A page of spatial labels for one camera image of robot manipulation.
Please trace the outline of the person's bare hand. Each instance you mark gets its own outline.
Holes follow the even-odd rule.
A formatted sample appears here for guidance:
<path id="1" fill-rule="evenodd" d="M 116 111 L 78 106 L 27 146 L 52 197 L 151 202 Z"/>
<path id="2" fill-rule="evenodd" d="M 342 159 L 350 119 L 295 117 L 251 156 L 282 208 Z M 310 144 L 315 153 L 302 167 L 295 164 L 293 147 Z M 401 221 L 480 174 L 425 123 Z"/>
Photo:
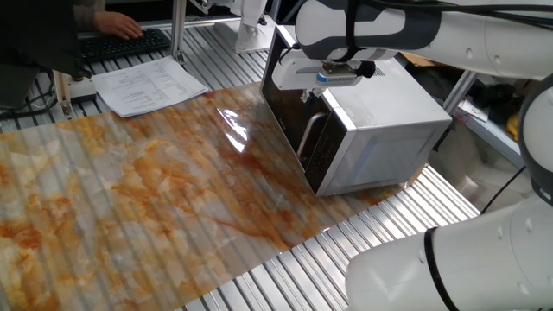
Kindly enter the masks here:
<path id="1" fill-rule="evenodd" d="M 94 12 L 93 25 L 96 30 L 103 34 L 115 35 L 124 40 L 137 39 L 143 36 L 142 27 L 134 19 L 117 12 Z"/>

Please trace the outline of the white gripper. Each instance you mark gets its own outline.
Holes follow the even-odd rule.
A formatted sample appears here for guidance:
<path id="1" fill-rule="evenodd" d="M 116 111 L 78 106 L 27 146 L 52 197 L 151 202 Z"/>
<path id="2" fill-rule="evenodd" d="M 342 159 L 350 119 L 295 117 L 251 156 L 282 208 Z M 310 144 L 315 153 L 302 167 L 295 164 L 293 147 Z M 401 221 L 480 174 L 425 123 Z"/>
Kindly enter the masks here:
<path id="1" fill-rule="evenodd" d="M 321 69 L 318 60 L 287 59 L 278 61 L 271 75 L 273 83 L 280 90 L 299 90 L 316 87 L 316 76 Z M 319 98 L 324 92 L 323 88 L 314 88 L 311 95 Z M 306 103 L 310 98 L 310 90 L 302 93 L 302 102 Z"/>

